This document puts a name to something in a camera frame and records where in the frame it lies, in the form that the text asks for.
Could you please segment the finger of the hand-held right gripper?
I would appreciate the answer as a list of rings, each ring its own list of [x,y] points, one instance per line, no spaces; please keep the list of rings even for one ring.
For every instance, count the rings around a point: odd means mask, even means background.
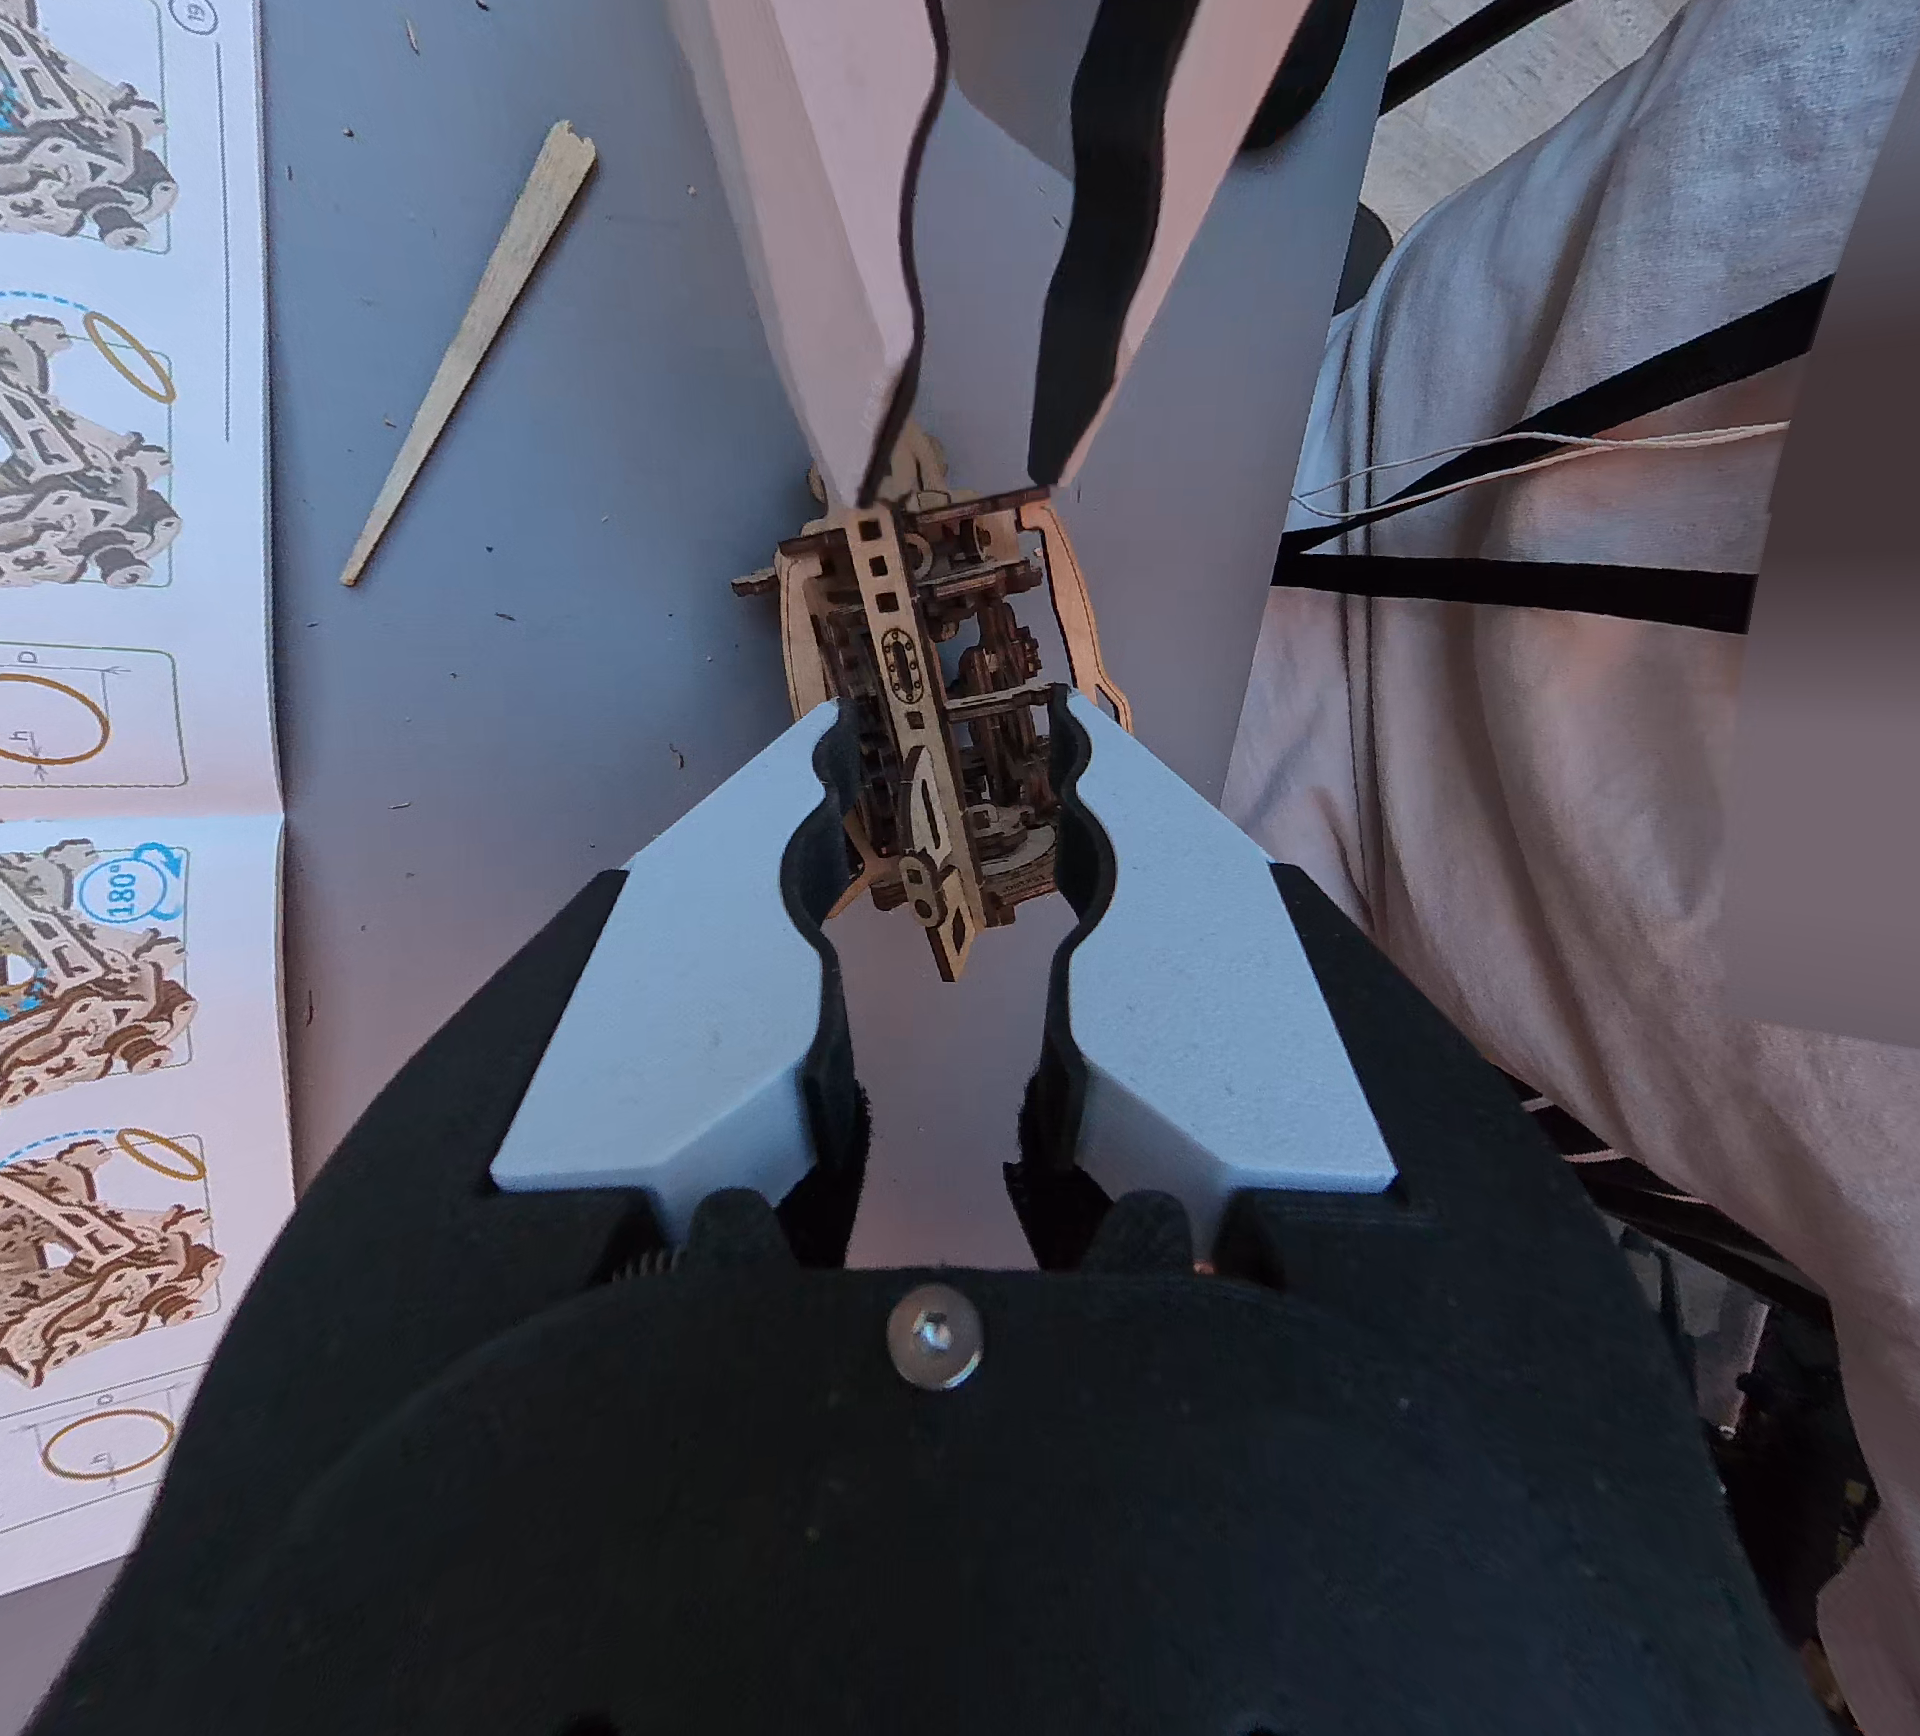
[[[913,202],[940,0],[667,0],[755,306],[828,502],[873,502],[920,383]]]
[[[1069,125],[1073,202],[1042,302],[1027,473],[1085,460],[1307,0],[1096,0]]]

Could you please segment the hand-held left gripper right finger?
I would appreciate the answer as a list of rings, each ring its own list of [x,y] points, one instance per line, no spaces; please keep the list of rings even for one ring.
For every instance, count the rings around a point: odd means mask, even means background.
[[[1238,1193],[1379,1194],[1396,1165],[1267,850],[1089,695],[1049,694],[1057,891],[1009,1197],[1040,1267],[1174,1194],[1199,1253]]]

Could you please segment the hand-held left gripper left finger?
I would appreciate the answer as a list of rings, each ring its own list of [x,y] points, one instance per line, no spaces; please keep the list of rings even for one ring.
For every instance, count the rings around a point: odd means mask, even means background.
[[[828,698],[624,864],[498,1190],[645,1193],[673,1242],[708,1194],[753,1190],[799,1263],[846,1263],[863,1091],[824,922],[855,793],[858,728]]]

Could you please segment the wooden mechanical model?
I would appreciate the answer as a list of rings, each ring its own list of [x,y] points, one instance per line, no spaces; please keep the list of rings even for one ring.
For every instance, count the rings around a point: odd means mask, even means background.
[[[841,698],[858,719],[852,886],[906,908],[945,981],[985,931],[1057,891],[1042,647],[1016,600],[1042,590],[1069,680],[1134,728],[1112,680],[1089,581],[1049,490],[958,490],[941,445],[909,422],[880,499],[824,511],[734,594],[777,598],[794,716]]]

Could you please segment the grey desk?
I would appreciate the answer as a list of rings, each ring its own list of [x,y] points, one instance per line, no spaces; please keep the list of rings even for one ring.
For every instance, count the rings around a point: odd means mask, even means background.
[[[1138,739],[1219,802],[1403,0],[1212,201],[1064,505]],[[261,0],[285,1019],[300,1180],[601,869],[790,721],[766,563],[810,511],[659,0]],[[373,569],[339,585],[545,133],[597,170]],[[1023,477],[1064,191],[947,102],[925,425]],[[1000,1180],[1057,898],[963,981],[858,904],[873,1152],[852,1259],[1027,1267]]]

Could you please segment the person in grey hoodie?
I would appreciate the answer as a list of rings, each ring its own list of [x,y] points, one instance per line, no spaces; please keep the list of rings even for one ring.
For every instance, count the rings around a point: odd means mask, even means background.
[[[1329,333],[1302,490],[1362,508],[1835,270],[1916,0],[1695,0],[1416,223]],[[1829,1300],[1874,1476],[1916,1475],[1916,1050],[1735,1011],[1743,639],[1276,590],[1227,812],[1475,1046]]]

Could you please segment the pointed wooden stick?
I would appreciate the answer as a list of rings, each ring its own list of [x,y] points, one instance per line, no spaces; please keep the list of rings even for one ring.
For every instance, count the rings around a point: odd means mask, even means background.
[[[490,354],[495,335],[535,275],[574,197],[590,182],[594,161],[594,144],[584,137],[566,119],[546,129],[528,182],[518,189],[507,225],[503,228],[486,274],[469,302],[459,329],[443,353],[435,381],[429,383],[425,397],[421,399],[421,408],[411,418],[405,439],[395,456],[395,464],[373,502],[373,514],[367,515],[350,550],[340,585],[356,585],[370,567],[386,530],[398,519],[400,505],[438,449],[438,439],[452,422],[455,408],[462,404],[469,383]]]

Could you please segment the white instruction booklet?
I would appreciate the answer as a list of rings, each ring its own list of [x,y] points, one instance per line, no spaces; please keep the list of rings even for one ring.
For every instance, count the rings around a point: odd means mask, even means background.
[[[2,1593],[294,1210],[256,0],[2,0]]]

